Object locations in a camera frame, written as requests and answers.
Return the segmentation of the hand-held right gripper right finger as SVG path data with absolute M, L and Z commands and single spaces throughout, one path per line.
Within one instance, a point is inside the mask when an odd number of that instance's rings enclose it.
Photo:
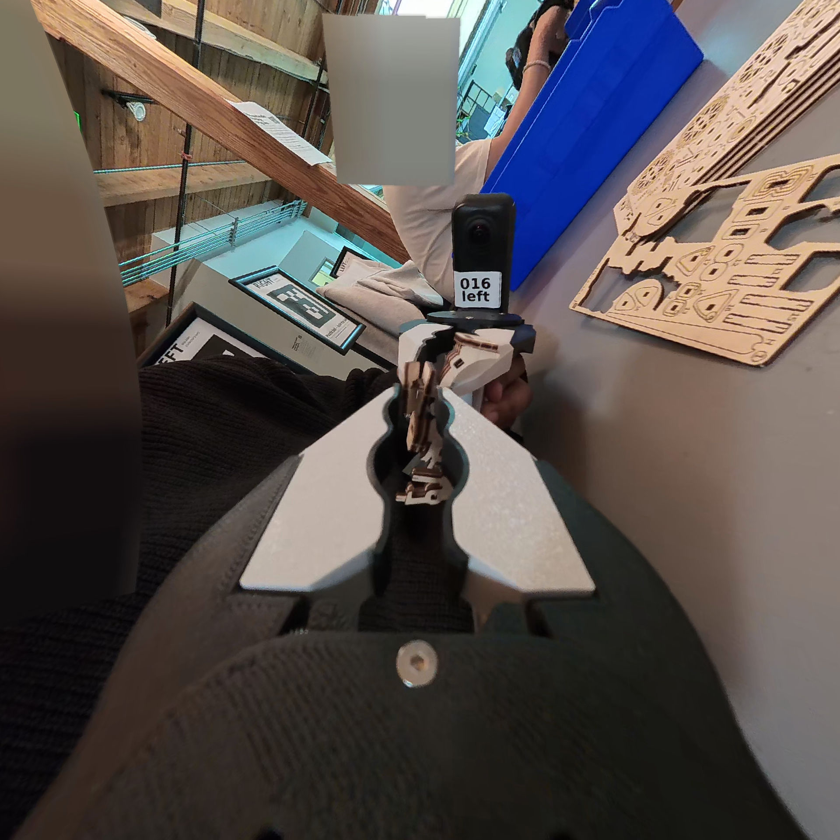
M 537 461 L 448 388 L 444 428 L 448 500 L 456 562 L 465 560 L 462 597 L 479 631 L 501 603 L 587 597 L 595 583 L 574 546 Z

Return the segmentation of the grey desk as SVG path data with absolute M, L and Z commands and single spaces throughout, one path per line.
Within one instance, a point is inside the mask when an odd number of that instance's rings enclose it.
M 514 309 L 538 330 L 531 451 L 665 579 L 780 797 L 811 838 L 838 838 L 838 301 L 763 369 L 569 309 L 629 183 L 798 4 L 681 4 L 706 61 Z

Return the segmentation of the small wooden puzzle assembly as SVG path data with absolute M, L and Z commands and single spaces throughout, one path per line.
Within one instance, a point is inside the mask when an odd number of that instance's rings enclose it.
M 435 418 L 438 388 L 445 388 L 445 361 L 446 356 L 439 377 L 430 363 L 410 362 L 405 368 L 407 380 L 400 380 L 401 411 L 408 420 L 406 447 L 415 456 L 404 469 L 410 475 L 408 484 L 395 499 L 408 507 L 435 506 L 452 492 L 442 467 L 443 438 Z

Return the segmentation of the printed paper notice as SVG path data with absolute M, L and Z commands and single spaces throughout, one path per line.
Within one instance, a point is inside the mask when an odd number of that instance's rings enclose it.
M 258 105 L 258 103 L 254 101 L 234 102 L 231 100 L 229 100 L 229 103 L 257 127 L 307 164 L 325 165 L 331 163 L 331 159 L 326 154 L 311 145 L 286 126 L 275 114 Z

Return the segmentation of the person's left hand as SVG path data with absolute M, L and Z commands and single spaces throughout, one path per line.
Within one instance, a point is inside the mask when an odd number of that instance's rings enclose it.
M 527 373 L 510 370 L 485 387 L 480 413 L 500 430 L 510 432 L 532 399 Z

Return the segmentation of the wooden railing beam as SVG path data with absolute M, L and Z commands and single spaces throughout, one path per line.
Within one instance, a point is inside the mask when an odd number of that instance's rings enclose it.
M 47 34 L 78 48 L 271 180 L 403 263 L 408 254 L 382 201 L 337 182 L 237 110 L 234 96 L 102 2 L 34 1 Z

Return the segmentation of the black framed poster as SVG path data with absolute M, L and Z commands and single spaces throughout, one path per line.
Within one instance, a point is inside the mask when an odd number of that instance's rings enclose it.
M 228 282 L 341 354 L 348 353 L 365 330 L 361 322 L 278 266 L 230 278 Z
M 353 350 L 341 354 L 295 327 L 282 329 L 274 339 L 256 339 L 206 311 L 174 322 L 139 360 L 138 367 L 219 358 L 265 358 L 286 364 L 296 372 L 341 380 L 355 369 L 387 371 L 392 368 L 377 357 L 370 359 Z

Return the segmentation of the blue plastic bin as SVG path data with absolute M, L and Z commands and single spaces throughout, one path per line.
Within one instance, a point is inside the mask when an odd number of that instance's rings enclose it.
M 482 189 L 517 208 L 511 290 L 703 60 L 668 1 L 580 2 L 570 38 Z

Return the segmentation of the stack of wooden puzzle sheets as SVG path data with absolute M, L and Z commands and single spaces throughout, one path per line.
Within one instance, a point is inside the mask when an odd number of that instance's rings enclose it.
M 802 2 L 615 206 L 631 243 L 662 228 L 691 187 L 735 175 L 838 83 L 839 2 Z

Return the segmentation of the folded grey cloth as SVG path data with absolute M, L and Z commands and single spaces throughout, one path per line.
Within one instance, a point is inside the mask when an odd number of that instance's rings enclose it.
M 375 260 L 362 259 L 351 252 L 344 256 L 337 268 L 337 276 L 321 287 L 319 294 L 354 308 L 354 300 L 363 291 L 376 292 L 433 311 L 442 309 L 445 304 L 412 261 L 393 268 Z

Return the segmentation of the laser-cut wooden puzzle sheet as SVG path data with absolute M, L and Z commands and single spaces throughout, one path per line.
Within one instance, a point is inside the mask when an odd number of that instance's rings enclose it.
M 838 243 L 771 244 L 810 212 L 838 215 L 838 197 L 807 199 L 838 164 L 832 154 L 656 198 L 616 238 L 570 309 L 731 361 L 769 364 L 838 294 L 838 279 L 791 289 L 815 258 L 838 256 Z M 685 244 L 667 235 L 713 193 L 735 187 L 739 195 L 712 240 Z

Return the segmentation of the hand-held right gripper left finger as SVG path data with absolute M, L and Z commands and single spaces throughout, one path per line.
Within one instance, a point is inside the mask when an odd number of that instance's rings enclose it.
M 239 580 L 244 590 L 335 601 L 374 593 L 385 502 L 373 453 L 392 431 L 395 395 L 378 395 L 303 451 Z

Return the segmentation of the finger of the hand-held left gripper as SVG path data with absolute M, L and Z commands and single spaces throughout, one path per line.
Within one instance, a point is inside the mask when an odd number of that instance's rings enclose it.
M 453 346 L 453 326 L 428 320 L 417 320 L 403 324 L 398 340 L 397 370 L 399 380 L 407 380 L 405 368 L 408 363 L 413 361 L 418 361 L 421 366 L 426 362 L 430 363 L 435 370 L 436 377 L 439 377 L 442 364 L 439 359 L 445 358 Z
M 511 368 L 512 337 L 512 329 L 456 331 L 445 361 L 445 388 L 479 411 L 485 386 Z

